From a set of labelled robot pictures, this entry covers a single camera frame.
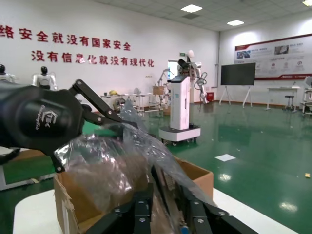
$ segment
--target white robot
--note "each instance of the white robot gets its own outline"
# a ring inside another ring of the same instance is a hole
[[[48,74],[47,67],[41,67],[41,74],[33,75],[33,85],[49,90],[51,89],[51,85],[53,85],[54,90],[58,89],[55,76],[52,74]]]
[[[2,64],[0,64],[0,80],[6,80],[12,83],[16,83],[15,75],[6,73],[5,66]]]
[[[159,129],[159,136],[162,140],[171,141],[176,146],[179,141],[196,141],[200,136],[200,127],[190,125],[190,76],[196,76],[196,83],[200,90],[200,99],[207,103],[204,85],[207,73],[201,73],[201,63],[191,62],[190,58],[194,53],[190,51],[187,62],[180,59],[178,66],[178,76],[171,80],[171,116],[170,127]]]

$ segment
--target display board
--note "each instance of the display board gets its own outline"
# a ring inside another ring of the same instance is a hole
[[[235,47],[235,64],[256,63],[256,80],[312,76],[312,34]]]
[[[221,85],[254,85],[255,63],[221,67]]]

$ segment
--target white wall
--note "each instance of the white wall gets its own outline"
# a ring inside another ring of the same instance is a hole
[[[237,45],[256,43],[273,39],[287,38],[297,35],[312,33],[312,12],[302,12],[296,15],[290,15],[284,18],[270,20],[267,22],[241,27],[225,32],[220,35],[220,67],[221,65],[234,64],[234,48]],[[267,102],[267,87],[291,86],[294,80],[290,81],[255,81],[252,89],[253,102]],[[219,86],[217,98],[220,99],[223,86]],[[243,101],[247,92],[246,87],[229,87],[230,96],[234,101]],[[300,99],[303,96],[303,90],[299,92]],[[286,104],[287,100],[283,93],[273,94],[271,101],[274,104]]]
[[[31,83],[32,74],[40,72],[40,67],[45,65],[56,73],[60,88],[68,88],[80,78],[98,94],[112,89],[132,93],[136,87],[147,93],[167,68],[169,59],[178,60],[179,52],[192,49],[194,60],[201,61],[202,70],[208,72],[207,86],[215,85],[217,32],[87,0],[0,0],[0,6],[0,24],[15,30],[14,39],[0,38],[0,63],[8,73],[18,76],[21,83]],[[38,42],[37,37],[21,40],[19,28],[29,28],[33,35],[42,30],[50,40],[53,32],[60,32],[65,43]],[[127,41],[131,51],[82,47],[80,43],[67,45],[67,34]],[[34,62],[32,50],[58,52],[58,63]],[[89,54],[96,55],[97,59],[100,55],[153,59],[155,67],[68,64],[62,61],[63,52],[83,53],[85,60]]]

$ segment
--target clear plastic wrap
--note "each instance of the clear plastic wrap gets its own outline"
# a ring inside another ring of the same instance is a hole
[[[146,189],[149,182],[153,183],[151,230],[154,234],[176,233],[179,217],[175,217],[175,221],[172,216],[168,218],[150,173],[152,166],[160,168],[200,200],[213,204],[160,141],[129,124],[105,125],[96,133],[81,135],[56,150],[55,155],[61,159],[67,173],[105,213],[129,202],[135,192]]]
[[[136,123],[142,131],[147,132],[147,128],[143,123],[143,119],[137,114],[137,110],[133,107],[130,100],[126,100],[124,107],[121,109],[120,118]]]

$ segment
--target robotic arm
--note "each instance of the robotic arm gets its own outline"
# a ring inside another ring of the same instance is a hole
[[[0,94],[0,146],[40,150],[51,157],[58,173],[64,168],[54,151],[81,135],[85,121],[126,122],[82,80],[59,91],[0,81]],[[82,94],[103,116],[83,108],[76,94]]]
[[[194,84],[194,88],[197,90],[200,90],[200,100],[203,103],[207,104],[208,103],[206,99],[207,92],[205,89],[205,84],[207,84],[207,81],[206,81],[207,72],[204,72],[203,74],[201,73],[201,62],[192,62],[191,66],[194,69],[196,73],[196,78],[197,78],[197,81]]]

